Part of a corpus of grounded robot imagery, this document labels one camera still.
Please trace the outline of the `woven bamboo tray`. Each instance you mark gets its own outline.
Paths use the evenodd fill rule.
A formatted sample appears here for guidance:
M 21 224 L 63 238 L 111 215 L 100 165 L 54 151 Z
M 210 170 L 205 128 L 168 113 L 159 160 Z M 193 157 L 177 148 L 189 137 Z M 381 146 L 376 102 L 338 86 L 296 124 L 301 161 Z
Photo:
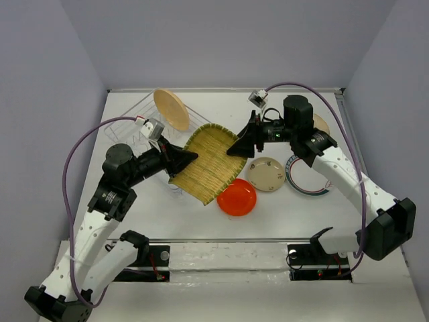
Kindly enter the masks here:
M 215 123 L 200 126 L 188 139 L 185 152 L 198 158 L 169 180 L 204 206 L 217 198 L 241 173 L 247 158 L 227 155 L 238 140 L 231 130 Z

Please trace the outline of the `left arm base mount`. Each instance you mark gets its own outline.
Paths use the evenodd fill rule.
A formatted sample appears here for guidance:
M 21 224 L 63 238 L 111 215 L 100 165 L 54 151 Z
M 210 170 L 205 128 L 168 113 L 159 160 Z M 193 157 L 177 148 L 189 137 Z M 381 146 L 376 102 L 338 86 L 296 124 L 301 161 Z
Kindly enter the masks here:
M 150 245 L 148 251 L 140 250 L 136 260 L 123 269 L 114 282 L 169 282 L 170 246 Z

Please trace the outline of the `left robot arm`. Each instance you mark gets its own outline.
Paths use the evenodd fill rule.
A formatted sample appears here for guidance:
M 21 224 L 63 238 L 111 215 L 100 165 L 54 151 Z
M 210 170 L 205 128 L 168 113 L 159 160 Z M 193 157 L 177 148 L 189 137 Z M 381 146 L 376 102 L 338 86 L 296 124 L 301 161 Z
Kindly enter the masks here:
M 176 176 L 197 158 L 197 153 L 166 140 L 140 156 L 135 156 L 127 144 L 111 146 L 82 223 L 70 234 L 68 251 L 41 285 L 26 292 L 24 299 L 30 307 L 49 321 L 87 321 L 117 275 L 149 253 L 148 238 L 128 230 L 107 255 L 97 260 L 137 198 L 133 187 L 161 171 Z

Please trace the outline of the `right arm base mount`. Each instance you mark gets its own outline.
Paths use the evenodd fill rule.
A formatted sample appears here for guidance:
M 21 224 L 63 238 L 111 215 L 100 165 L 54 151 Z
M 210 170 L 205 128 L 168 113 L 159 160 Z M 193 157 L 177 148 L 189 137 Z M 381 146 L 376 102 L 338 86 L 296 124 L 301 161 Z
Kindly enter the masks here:
M 286 264 L 290 269 L 290 280 L 350 280 L 351 268 L 347 258 L 339 255 L 319 253 L 310 244 L 288 244 Z

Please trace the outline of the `white wire dish rack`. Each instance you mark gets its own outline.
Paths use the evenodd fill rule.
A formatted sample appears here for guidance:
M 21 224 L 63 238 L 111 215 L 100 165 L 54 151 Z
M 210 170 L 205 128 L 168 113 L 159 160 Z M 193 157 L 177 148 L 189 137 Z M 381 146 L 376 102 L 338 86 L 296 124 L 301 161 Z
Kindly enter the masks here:
M 162 135 L 171 144 L 182 147 L 187 142 L 188 138 L 193 134 L 193 132 L 201 125 L 208 123 L 209 120 L 207 120 L 201 114 L 197 113 L 195 110 L 185 105 L 188 110 L 188 114 L 190 118 L 190 125 L 188 130 L 179 131 L 173 128 L 166 121 L 166 118 L 158 111 L 154 103 L 155 90 L 147 94 L 143 99 L 141 99 L 136 104 L 134 104 L 134 106 L 128 109 L 124 113 L 124 116 L 142 117 L 145 119 L 154 118 L 154 119 L 157 119 L 158 121 L 161 121 L 165 126 L 162 132 Z M 140 133 L 140 129 L 141 127 L 134 123 L 130 123 L 126 121 L 115 121 L 105 128 L 104 133 L 108 138 L 110 138 L 116 144 L 117 143 L 128 144 L 133 148 L 133 151 L 137 155 L 140 155 L 145 151 L 149 150 L 151 148 L 151 143 L 152 143 L 151 141 L 143 137 L 143 135 Z

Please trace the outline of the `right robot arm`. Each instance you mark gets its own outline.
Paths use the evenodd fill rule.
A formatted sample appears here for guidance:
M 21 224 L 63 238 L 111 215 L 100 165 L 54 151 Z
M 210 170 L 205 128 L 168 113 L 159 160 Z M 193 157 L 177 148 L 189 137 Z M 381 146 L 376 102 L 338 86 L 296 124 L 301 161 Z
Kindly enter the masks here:
M 414 202 L 397 199 L 358 170 L 327 132 L 315 128 L 313 106 L 306 97 L 289 95 L 283 107 L 283 117 L 275 120 L 253 111 L 227 155 L 253 158 L 266 143 L 287 142 L 295 156 L 330 181 L 360 212 L 364 227 L 350 233 L 324 228 L 310 238 L 313 252 L 362 252 L 380 261 L 407 242 L 414 230 Z

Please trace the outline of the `tan round plate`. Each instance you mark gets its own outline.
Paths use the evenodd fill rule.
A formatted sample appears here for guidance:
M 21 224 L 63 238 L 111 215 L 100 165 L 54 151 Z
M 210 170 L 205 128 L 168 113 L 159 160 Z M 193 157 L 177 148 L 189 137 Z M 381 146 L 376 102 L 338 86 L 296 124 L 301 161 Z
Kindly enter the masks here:
M 188 130 L 190 125 L 188 110 L 176 94 L 167 89 L 156 89 L 154 103 L 173 128 L 179 131 Z

